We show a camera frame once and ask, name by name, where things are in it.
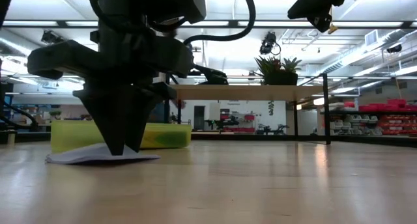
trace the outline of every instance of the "wooden shelf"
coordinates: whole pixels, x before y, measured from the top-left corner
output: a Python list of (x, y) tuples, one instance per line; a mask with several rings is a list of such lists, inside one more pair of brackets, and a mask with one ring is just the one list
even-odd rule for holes
[(285, 100), (296, 101), (323, 92), (323, 87), (172, 85), (179, 100)]

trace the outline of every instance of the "doorway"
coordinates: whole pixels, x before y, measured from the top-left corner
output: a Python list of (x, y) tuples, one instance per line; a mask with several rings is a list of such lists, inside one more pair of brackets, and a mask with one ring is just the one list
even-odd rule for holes
[(194, 106), (194, 129), (204, 130), (205, 106)]

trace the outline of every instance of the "potted plant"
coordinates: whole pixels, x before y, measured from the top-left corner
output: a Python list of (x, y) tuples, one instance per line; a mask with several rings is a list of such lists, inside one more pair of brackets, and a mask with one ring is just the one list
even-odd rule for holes
[(58, 117), (61, 115), (61, 111), (59, 110), (55, 110), (55, 111), (50, 111), (50, 116), (53, 117), (55, 120), (59, 120)]
[(300, 70), (297, 65), (302, 60), (298, 61), (297, 58), (294, 58), (291, 61), (284, 58), (283, 64), (275, 57), (259, 57), (255, 60), (261, 72), (258, 75), (263, 77), (263, 85), (297, 85), (298, 74), (296, 71)]

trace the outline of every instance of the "wooden table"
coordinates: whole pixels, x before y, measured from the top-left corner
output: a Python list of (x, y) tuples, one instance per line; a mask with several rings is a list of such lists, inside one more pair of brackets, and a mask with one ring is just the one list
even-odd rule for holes
[(172, 85), (179, 100), (285, 100), (298, 101), (319, 94), (323, 87)]
[(411, 224), (417, 150), (192, 141), (160, 160), (45, 164), (48, 143), (0, 149), (1, 224)]
[(324, 123), (326, 144), (330, 140), (330, 115), (328, 114), (327, 74), (323, 76), (323, 86), (293, 86), (293, 85), (172, 85), (177, 91), (178, 123), (181, 122), (180, 100), (283, 100), (294, 105), (294, 133), (298, 137), (297, 102), (314, 94), (324, 93)]

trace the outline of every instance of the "plant pot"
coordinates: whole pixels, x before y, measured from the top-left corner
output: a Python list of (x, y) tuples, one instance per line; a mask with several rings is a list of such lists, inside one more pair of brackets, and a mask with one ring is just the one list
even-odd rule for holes
[(270, 74), (264, 78), (265, 85), (297, 85), (298, 74), (291, 72), (281, 72)]

